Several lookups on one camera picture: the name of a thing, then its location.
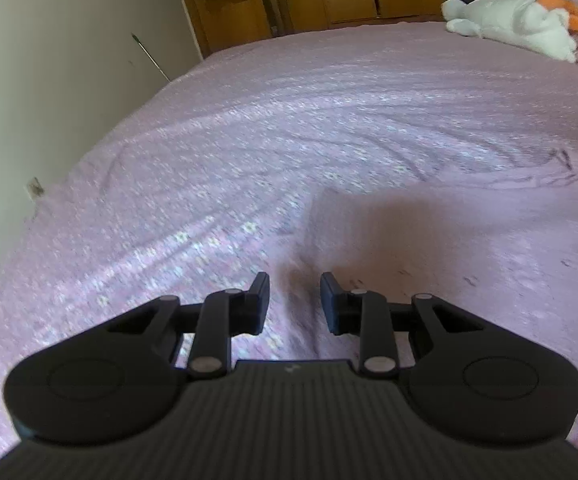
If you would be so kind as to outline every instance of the stuffed animal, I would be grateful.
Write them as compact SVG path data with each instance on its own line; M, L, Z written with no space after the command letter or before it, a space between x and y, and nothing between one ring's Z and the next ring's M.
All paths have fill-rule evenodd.
M547 10L536 0L475 0L442 4L447 30L533 50L554 59L576 62L576 42L568 33L565 9Z

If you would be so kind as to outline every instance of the white wall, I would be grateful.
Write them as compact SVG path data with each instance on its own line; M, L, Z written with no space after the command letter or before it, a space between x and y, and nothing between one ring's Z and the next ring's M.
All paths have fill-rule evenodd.
M181 0L0 0L0 258L45 187L200 57Z

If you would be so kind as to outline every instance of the ribbed black surface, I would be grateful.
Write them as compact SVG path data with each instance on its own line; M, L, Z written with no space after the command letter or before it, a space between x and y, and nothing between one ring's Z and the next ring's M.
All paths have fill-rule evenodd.
M192 384L145 433L98 448L23 442L0 479L578 480L566 442L531 449L470 446L435 431L398 388L345 362L239 362Z

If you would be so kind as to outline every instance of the white plush toy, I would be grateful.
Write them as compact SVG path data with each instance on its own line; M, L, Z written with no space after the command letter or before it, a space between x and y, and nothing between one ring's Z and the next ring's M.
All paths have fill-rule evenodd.
M576 61L576 42L568 33L569 14L547 10L536 0L460 0L442 4L447 30L463 36L479 36L544 54Z

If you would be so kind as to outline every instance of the pink bedspread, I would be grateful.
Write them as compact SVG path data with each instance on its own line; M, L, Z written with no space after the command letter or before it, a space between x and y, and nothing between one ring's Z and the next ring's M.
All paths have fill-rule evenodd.
M441 23L300 34L212 56L38 204L0 267L0 391L12 365L44 346L155 296L197 302L245 286L258 270L272 272L267 324L237 338L234 357L324 354L317 306L294 312L286 286L287 240L322 190L537 166L555 148L578 152L578 66ZM545 310L518 301L514 311ZM578 302L570 308L578 319ZM524 319L500 316L527 335ZM558 347L562 325L547 328L570 354ZM15 441L0 394L0 454Z

